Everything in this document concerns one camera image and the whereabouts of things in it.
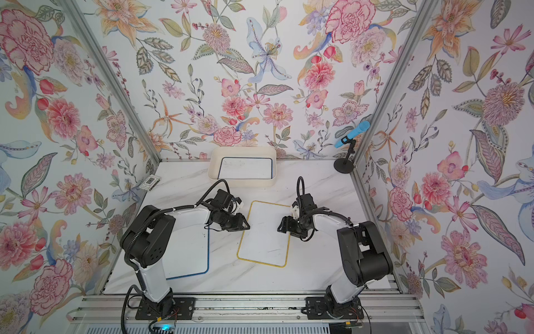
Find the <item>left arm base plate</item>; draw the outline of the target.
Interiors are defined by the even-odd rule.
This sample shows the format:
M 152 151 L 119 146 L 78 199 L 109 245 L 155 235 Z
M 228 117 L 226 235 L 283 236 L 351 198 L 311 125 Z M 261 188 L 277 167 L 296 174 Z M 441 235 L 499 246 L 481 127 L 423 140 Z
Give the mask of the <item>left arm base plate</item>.
M 136 312 L 136 320 L 192 320 L 196 298 L 173 298 L 155 303 L 143 297 Z

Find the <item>yellow-framed whiteboard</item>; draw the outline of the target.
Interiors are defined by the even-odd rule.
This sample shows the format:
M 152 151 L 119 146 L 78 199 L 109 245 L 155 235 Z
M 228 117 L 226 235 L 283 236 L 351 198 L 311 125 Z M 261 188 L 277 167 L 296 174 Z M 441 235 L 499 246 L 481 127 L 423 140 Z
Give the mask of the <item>yellow-framed whiteboard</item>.
M 241 236 L 237 258 L 284 268 L 289 254 L 290 235 L 278 232 L 278 227 L 289 213 L 290 207 L 287 205 L 253 201 L 247 216 L 250 229 Z

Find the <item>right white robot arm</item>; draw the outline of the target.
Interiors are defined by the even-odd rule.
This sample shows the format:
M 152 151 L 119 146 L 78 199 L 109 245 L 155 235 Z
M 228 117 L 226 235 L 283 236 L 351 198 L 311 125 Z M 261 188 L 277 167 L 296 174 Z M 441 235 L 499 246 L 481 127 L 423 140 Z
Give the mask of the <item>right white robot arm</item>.
M 325 312 L 348 310 L 371 281 L 392 274 L 393 263 L 377 226 L 372 221 L 353 223 L 350 218 L 315 204 L 309 193 L 299 194 L 291 215 L 282 218 L 278 232 L 309 242 L 317 232 L 338 241 L 344 275 L 325 291 Z

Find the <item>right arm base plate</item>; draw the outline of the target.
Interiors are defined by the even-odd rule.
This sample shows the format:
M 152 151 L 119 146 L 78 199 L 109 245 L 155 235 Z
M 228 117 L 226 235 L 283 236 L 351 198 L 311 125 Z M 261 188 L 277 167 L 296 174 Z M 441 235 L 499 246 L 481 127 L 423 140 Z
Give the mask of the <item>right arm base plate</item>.
M 337 303 L 326 296 L 307 297 L 305 306 L 300 309 L 308 320 L 363 320 L 364 310 L 358 297 L 346 303 Z

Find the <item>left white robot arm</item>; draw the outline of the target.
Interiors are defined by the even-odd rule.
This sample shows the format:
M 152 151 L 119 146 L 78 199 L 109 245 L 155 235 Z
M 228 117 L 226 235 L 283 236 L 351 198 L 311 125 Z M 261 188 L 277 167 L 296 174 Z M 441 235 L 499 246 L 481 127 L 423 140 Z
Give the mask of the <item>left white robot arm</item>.
M 163 257 L 178 216 L 207 228 L 217 224 L 222 231 L 239 232 L 250 229 L 246 218 L 239 213 L 242 204 L 239 197 L 219 189 L 214 198 L 203 197 L 194 205 L 167 209 L 153 205 L 143 207 L 120 241 L 125 263 L 134 270 L 143 297 L 159 304 L 172 296 L 172 289 L 166 282 Z

